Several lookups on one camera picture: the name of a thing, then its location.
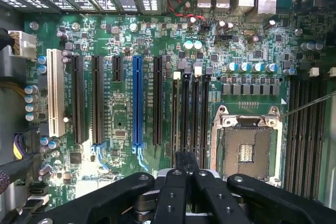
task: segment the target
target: mounting hole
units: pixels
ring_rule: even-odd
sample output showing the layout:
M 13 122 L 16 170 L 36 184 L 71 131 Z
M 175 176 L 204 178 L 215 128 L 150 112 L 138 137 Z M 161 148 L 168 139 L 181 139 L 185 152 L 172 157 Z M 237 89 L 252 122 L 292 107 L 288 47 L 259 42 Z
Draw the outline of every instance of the mounting hole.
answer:
M 167 210 L 168 210 L 168 212 L 173 212 L 174 211 L 174 207 L 173 206 L 167 206 Z

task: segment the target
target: expansion slot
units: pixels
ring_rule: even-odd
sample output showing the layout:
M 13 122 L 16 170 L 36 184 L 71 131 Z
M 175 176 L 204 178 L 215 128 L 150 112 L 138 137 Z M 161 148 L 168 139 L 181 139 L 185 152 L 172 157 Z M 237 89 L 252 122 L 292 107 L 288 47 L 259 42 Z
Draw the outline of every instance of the expansion slot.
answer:
M 207 133 L 208 133 L 208 100 L 209 100 L 209 82 L 211 76 L 205 75 L 204 81 L 202 83 L 202 108 L 201 108 L 201 141 L 200 141 L 200 159 L 199 167 L 200 169 L 206 168 L 206 144 L 207 144 Z
M 92 142 L 104 141 L 103 57 L 92 56 Z
M 112 57 L 112 81 L 123 81 L 123 58 L 121 56 Z
M 64 115 L 64 67 L 61 51 L 47 49 L 49 136 L 65 134 Z
M 71 65 L 72 130 L 75 143 L 81 144 L 85 141 L 83 57 L 72 56 Z
M 160 145 L 162 143 L 162 64 L 162 56 L 154 57 L 153 145 Z

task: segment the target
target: white pci slot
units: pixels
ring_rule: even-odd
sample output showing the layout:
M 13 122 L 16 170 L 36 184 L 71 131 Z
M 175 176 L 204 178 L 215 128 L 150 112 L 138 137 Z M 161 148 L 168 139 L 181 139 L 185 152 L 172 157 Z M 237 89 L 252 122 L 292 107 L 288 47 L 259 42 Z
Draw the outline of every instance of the white pci slot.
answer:
M 47 49 L 49 136 L 65 134 L 64 66 L 61 51 Z

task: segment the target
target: cpu power connector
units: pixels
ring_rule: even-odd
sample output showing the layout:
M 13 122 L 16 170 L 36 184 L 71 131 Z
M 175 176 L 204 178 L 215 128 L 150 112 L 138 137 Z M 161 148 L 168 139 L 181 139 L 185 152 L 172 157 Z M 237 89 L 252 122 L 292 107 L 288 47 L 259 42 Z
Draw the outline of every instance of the cpu power connector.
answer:
M 64 67 L 61 51 L 47 49 L 49 136 L 65 134 Z
M 7 47 L 10 56 L 36 60 L 36 37 L 34 35 L 12 30 L 8 31 L 8 34 L 15 39 L 13 48 Z

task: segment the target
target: capacitor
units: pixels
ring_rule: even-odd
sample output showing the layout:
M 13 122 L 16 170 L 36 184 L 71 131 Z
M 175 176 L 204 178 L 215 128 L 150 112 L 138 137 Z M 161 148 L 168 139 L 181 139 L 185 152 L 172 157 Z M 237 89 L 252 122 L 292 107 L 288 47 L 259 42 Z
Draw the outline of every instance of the capacitor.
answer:
M 38 106 L 36 103 L 29 103 L 25 106 L 25 110 L 27 112 L 33 112 L 33 111 L 37 111 Z
M 52 157 L 59 157 L 59 151 L 58 150 L 53 150 L 51 153 Z
M 266 31 L 266 30 L 269 30 L 269 29 L 275 27 L 275 24 L 276 24 L 276 22 L 273 19 L 271 19 L 266 24 L 264 24 L 264 26 L 262 28 Z
M 315 47 L 315 43 L 313 41 L 310 42 L 304 42 L 301 44 L 301 49 L 303 51 L 313 50 Z
M 45 57 L 44 55 L 40 55 L 39 57 L 37 57 L 37 62 L 45 65 L 47 63 L 47 57 Z
M 303 34 L 303 30 L 301 28 L 296 28 L 294 34 L 295 36 L 300 37 Z
M 70 64 L 71 63 L 71 59 L 68 57 L 62 57 L 61 59 L 63 64 Z
M 225 24 L 225 26 L 223 27 L 223 31 L 229 31 L 232 28 L 233 28 L 233 23 L 229 22 Z
M 38 100 L 38 96 L 36 94 L 28 94 L 25 96 L 26 103 L 35 103 Z
M 259 41 L 258 36 L 251 36 L 251 37 L 248 38 L 247 43 L 253 44 L 253 43 L 257 43 L 258 41 Z
M 38 72 L 44 74 L 47 72 L 47 67 L 45 65 L 38 66 Z
M 69 38 L 69 36 L 66 33 L 63 33 L 62 31 L 57 31 L 56 36 L 61 40 L 67 40 Z
M 49 144 L 50 137 L 49 136 L 43 136 L 40 138 L 40 144 L 43 146 L 47 146 Z
M 28 85 L 25 87 L 26 94 L 36 94 L 38 91 L 38 87 L 36 85 Z
M 223 21 L 223 20 L 220 20 L 219 22 L 218 22 L 218 24 L 217 24 L 217 26 L 216 26 L 216 30 L 217 31 L 221 31 L 221 30 L 223 30 L 223 28 L 225 27 L 225 22 Z
M 44 176 L 38 176 L 37 180 L 42 182 L 42 181 L 45 181 L 46 179 L 50 178 L 50 176 L 51 176 L 51 173 L 47 173 Z
M 267 64 L 266 65 L 266 71 L 269 72 L 269 73 L 273 73 L 277 70 L 277 65 L 274 64 L 274 63 L 271 63 L 271 64 Z
M 28 122 L 32 122 L 38 119 L 38 113 L 37 112 L 29 112 L 26 114 L 26 120 Z
M 260 72 L 263 70 L 263 64 L 262 63 L 254 63 L 252 64 L 251 70 L 253 72 Z
M 132 23 L 130 25 L 130 30 L 132 33 L 136 32 L 138 30 L 138 25 L 136 23 Z
M 196 24 L 196 18 L 195 17 L 191 17 L 189 22 L 188 22 L 188 27 L 194 27 Z
M 38 174 L 40 176 L 44 176 L 46 175 L 48 172 L 51 172 L 51 166 L 50 165 L 46 165 L 45 167 L 43 167 L 39 172 Z
M 185 50 L 190 50 L 193 48 L 193 43 L 190 40 L 187 40 L 184 44 L 183 47 Z
M 240 64 L 238 65 L 238 70 L 239 70 L 240 72 L 246 72 L 248 69 L 249 69 L 249 65 L 248 65 L 247 62 L 243 62 L 243 63 L 240 63 Z
M 194 42 L 194 48 L 196 50 L 200 50 L 202 48 L 202 42 L 200 42 L 199 40 Z
M 227 71 L 233 72 L 237 70 L 237 63 L 235 62 L 230 62 L 228 65 L 226 65 Z
M 56 149 L 57 147 L 59 147 L 61 141 L 59 139 L 53 139 L 52 141 L 50 141 L 48 143 L 48 147 L 51 149 L 51 150 L 54 150 Z
M 285 69 L 283 71 L 283 74 L 285 76 L 292 76 L 293 74 L 295 74 L 295 69 L 293 69 L 293 68 Z

